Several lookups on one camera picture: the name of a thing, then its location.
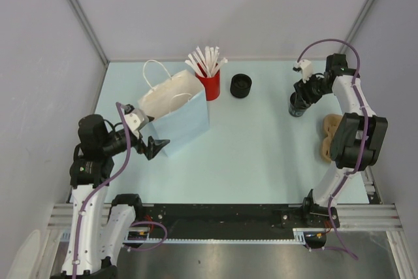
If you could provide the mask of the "light blue paper bag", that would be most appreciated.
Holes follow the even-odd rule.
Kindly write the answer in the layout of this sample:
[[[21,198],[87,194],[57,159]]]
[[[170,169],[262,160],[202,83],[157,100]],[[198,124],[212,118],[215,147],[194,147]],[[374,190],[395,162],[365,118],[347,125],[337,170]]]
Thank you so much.
[[[170,74],[159,61],[148,60],[142,75],[149,90],[138,106],[151,116],[152,135],[169,140],[163,151],[172,157],[209,130],[205,88],[194,74],[182,70]]]

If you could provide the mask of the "brown cardboard cup carrier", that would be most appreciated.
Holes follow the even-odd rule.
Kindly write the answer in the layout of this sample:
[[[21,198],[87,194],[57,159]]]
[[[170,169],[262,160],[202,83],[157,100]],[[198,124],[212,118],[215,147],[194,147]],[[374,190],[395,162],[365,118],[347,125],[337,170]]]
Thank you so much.
[[[331,142],[341,121],[342,116],[338,114],[329,114],[323,119],[323,133],[325,137],[321,143],[320,153],[322,159],[328,163],[332,161],[330,158]]]

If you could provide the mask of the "single black coffee cup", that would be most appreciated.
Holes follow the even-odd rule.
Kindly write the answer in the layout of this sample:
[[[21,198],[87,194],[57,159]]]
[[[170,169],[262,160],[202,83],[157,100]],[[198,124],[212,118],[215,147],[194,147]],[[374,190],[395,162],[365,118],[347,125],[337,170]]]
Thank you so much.
[[[293,92],[289,99],[289,113],[293,117],[301,117],[309,108],[309,105],[307,105],[301,96],[299,96],[296,92]]]

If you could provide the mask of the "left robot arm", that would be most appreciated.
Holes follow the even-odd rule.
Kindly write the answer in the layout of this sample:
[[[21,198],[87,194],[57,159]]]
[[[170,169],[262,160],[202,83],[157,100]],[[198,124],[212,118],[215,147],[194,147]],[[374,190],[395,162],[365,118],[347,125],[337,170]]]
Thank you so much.
[[[149,137],[142,140],[140,130],[152,122],[140,109],[121,115],[122,129],[99,114],[78,122],[79,144],[74,149],[70,168],[72,222],[67,255],[56,278],[117,278],[117,260],[125,246],[130,227],[144,226],[146,235],[160,223],[146,214],[140,196],[119,194],[111,202],[106,224],[101,223],[108,187],[115,179],[113,157],[135,149],[153,159],[168,140]]]

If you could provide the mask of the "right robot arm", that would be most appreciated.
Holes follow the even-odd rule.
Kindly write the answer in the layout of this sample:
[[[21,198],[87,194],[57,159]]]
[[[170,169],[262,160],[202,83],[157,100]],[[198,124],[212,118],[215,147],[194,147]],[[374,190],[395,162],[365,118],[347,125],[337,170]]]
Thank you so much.
[[[302,116],[328,94],[337,98],[343,114],[330,142],[330,167],[297,210],[304,225],[322,227],[325,221],[336,222],[335,206],[345,184],[378,160],[388,121],[370,108],[361,90],[359,71],[348,66],[346,55],[329,55],[322,74],[314,73],[307,59],[298,60],[293,69],[302,78],[290,97],[290,115]]]

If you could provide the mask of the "black lid stack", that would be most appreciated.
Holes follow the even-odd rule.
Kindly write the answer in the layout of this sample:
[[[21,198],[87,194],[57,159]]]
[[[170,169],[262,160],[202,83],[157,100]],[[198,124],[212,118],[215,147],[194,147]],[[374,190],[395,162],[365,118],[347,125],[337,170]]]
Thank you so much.
[[[230,93],[232,96],[242,99],[249,95],[252,80],[246,74],[236,74],[231,78]]]

